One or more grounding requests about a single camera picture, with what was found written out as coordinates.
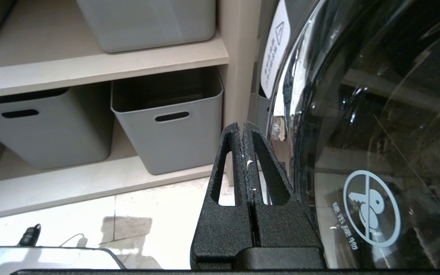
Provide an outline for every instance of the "warning triangle symbol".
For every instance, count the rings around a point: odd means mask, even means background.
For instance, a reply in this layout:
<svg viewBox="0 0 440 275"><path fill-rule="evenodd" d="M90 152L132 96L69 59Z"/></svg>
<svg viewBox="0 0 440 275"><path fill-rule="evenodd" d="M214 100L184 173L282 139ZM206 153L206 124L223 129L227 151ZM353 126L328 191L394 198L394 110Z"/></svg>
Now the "warning triangle symbol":
<svg viewBox="0 0 440 275"><path fill-rule="evenodd" d="M276 41L278 42L278 45L281 44L281 37L283 36L283 27L285 26L285 22L281 22L277 27L276 27Z"/></svg>

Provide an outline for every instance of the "shelf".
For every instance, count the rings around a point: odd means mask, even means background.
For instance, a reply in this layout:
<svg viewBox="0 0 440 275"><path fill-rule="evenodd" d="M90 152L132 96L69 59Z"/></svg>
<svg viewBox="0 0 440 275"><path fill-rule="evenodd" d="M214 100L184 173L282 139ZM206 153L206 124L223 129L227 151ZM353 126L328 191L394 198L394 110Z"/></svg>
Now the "shelf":
<svg viewBox="0 0 440 275"><path fill-rule="evenodd" d="M228 61L219 33L205 42L108 54L75 0L19 0L0 30L0 95Z"/></svg>
<svg viewBox="0 0 440 275"><path fill-rule="evenodd" d="M115 121L102 162L40 170L6 150L0 161L0 217L210 176L212 165L151 175Z"/></svg>

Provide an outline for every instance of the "storage bin handle hole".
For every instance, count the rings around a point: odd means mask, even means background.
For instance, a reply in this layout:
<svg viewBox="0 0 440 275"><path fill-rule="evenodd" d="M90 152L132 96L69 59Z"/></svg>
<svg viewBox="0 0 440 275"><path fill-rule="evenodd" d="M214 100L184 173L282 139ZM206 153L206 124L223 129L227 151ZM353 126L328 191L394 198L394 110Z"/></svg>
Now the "storage bin handle hole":
<svg viewBox="0 0 440 275"><path fill-rule="evenodd" d="M6 118L17 118L17 117L24 117L24 116L32 116L32 115L38 115L39 112L35 109L28 109L28 110L21 110L21 111L14 111L14 112L5 112L1 115Z"/></svg>
<svg viewBox="0 0 440 275"><path fill-rule="evenodd" d="M155 117L157 122L166 122L171 120L179 120L190 116L189 112L168 113L167 115L158 115Z"/></svg>

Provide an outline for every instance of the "tile floor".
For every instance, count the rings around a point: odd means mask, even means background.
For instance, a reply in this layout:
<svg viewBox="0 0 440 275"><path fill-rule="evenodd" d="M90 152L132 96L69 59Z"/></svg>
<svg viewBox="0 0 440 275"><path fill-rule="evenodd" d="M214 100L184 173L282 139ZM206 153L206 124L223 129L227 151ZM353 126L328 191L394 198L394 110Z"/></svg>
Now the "tile floor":
<svg viewBox="0 0 440 275"><path fill-rule="evenodd" d="M189 250L208 178L0 218L0 246L42 224L39 246L59 246L82 233L86 247L112 250L127 268L189 269ZM221 205L234 205L222 182ZM75 247L80 237L63 246Z"/></svg>

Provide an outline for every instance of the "shelving unit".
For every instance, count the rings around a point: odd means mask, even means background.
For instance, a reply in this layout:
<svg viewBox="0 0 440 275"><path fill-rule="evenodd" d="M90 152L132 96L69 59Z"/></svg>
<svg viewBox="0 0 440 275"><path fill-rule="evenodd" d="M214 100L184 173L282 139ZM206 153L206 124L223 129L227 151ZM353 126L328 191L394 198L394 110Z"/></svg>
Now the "shelving unit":
<svg viewBox="0 0 440 275"><path fill-rule="evenodd" d="M225 86L224 126L242 123L257 54L260 5L258 0L218 0L218 31L205 42L108 54L100 49L75 0L19 0L0 30L0 96L218 66ZM111 155L98 163L38 170L0 144L0 216L210 172L211 165L206 165L149 174L118 123Z"/></svg>

